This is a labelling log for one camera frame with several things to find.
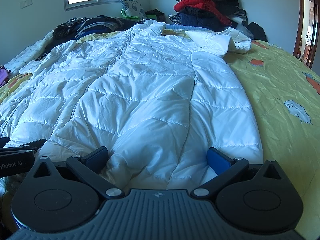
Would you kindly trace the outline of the yellow patterned bedspread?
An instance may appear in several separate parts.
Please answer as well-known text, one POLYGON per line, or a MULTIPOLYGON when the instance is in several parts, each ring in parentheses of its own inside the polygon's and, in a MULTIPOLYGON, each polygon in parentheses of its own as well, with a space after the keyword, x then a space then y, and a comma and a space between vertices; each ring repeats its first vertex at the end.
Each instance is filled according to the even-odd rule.
MULTIPOLYGON (((116 34, 90 36, 86 41, 116 34)), ((319 236, 319 76, 289 53, 261 41, 251 42, 250 50, 242 55, 228 52, 223 59, 240 81, 252 106, 263 161, 276 159, 304 202, 298 232, 307 239, 316 239, 319 236)))

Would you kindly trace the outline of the white quilted down jacket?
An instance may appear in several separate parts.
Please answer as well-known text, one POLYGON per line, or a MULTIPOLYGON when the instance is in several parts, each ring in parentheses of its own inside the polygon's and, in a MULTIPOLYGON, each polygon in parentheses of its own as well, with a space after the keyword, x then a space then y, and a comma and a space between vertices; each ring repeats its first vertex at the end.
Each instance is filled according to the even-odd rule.
POLYGON ((9 146, 46 139, 36 156, 64 161, 105 146, 101 176, 119 188, 189 189, 212 179, 206 153, 263 162, 252 106, 224 61, 251 41, 220 33, 166 35, 148 20, 114 37, 53 48, 1 104, 9 146))

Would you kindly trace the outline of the floral white pillow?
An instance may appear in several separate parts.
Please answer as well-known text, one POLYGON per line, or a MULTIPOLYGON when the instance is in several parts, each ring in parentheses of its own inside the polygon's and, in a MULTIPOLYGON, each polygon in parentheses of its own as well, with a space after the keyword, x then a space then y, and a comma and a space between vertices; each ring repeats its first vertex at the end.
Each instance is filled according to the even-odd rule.
POLYGON ((127 16, 138 16, 140 20, 147 19, 140 0, 120 0, 120 2, 127 16))

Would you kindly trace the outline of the green plastic chair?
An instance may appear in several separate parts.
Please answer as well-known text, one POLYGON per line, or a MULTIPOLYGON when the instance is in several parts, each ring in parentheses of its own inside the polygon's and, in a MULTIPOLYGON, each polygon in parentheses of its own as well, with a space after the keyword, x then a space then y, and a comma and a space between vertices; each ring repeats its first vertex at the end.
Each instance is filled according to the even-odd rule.
POLYGON ((127 16, 127 14, 126 14, 124 9, 121 10, 121 15, 122 15, 123 18, 125 18, 127 20, 136 21, 136 22, 140 21, 138 16, 127 16))

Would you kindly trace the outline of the black clothes pile right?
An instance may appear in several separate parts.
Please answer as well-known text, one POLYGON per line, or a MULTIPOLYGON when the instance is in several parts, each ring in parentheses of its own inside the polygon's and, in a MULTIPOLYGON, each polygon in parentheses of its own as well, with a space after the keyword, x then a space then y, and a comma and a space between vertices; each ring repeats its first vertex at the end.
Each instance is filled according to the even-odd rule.
POLYGON ((264 29, 248 23, 246 10, 238 0, 178 0, 174 5, 182 25, 222 31, 228 27, 243 29, 254 40, 267 41, 264 29))

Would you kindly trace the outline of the red jacket on pile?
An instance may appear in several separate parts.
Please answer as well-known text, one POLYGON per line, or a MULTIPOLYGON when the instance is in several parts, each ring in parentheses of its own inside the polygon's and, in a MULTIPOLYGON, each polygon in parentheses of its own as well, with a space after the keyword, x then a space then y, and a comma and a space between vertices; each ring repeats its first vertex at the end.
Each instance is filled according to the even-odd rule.
POLYGON ((176 12, 182 12, 186 7, 192 8, 194 14, 200 18, 210 18, 215 16, 222 24, 231 25, 231 20, 223 15, 212 0, 181 0, 174 5, 176 12))

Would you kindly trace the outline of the wooden door frame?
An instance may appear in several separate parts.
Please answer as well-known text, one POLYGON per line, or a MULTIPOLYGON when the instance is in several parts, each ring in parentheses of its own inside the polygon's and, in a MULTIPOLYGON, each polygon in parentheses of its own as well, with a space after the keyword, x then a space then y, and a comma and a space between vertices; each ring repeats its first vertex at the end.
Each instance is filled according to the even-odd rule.
POLYGON ((293 55, 319 74, 319 0, 299 0, 293 55))

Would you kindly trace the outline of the white dotted blanket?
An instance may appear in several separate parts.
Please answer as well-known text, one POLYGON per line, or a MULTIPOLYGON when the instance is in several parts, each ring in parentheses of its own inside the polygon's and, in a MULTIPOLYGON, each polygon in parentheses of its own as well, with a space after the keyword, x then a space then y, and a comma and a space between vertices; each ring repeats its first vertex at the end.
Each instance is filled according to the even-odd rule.
POLYGON ((4 68, 10 72, 10 77, 18 75, 21 68, 30 61, 36 60, 44 52, 46 46, 53 40, 53 32, 51 30, 42 40, 28 46, 4 65, 4 68))

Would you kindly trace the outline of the purple garment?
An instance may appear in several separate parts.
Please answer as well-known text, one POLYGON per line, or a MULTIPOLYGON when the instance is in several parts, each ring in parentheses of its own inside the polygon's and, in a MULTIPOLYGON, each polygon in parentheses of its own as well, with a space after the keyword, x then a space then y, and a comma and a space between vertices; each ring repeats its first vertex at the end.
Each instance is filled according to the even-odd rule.
POLYGON ((10 70, 5 69, 3 65, 0 66, 0 87, 6 85, 9 81, 10 70))

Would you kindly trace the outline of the white wall switch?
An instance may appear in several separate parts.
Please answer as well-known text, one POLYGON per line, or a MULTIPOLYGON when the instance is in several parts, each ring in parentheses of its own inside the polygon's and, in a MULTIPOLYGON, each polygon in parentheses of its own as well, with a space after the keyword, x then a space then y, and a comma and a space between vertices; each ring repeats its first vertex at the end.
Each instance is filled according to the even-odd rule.
POLYGON ((28 6, 31 6, 32 4, 33 4, 33 0, 22 1, 22 2, 20 2, 20 8, 24 9, 28 6))

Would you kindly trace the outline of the dark clothes pile left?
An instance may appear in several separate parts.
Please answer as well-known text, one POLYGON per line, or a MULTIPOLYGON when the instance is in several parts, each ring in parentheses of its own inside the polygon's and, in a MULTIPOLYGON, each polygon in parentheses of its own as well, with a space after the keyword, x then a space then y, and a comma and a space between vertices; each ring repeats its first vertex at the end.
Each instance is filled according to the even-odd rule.
POLYGON ((80 39, 88 34, 110 33, 131 28, 137 22, 124 18, 99 15, 95 17, 72 18, 58 25, 53 31, 53 39, 65 42, 80 39))

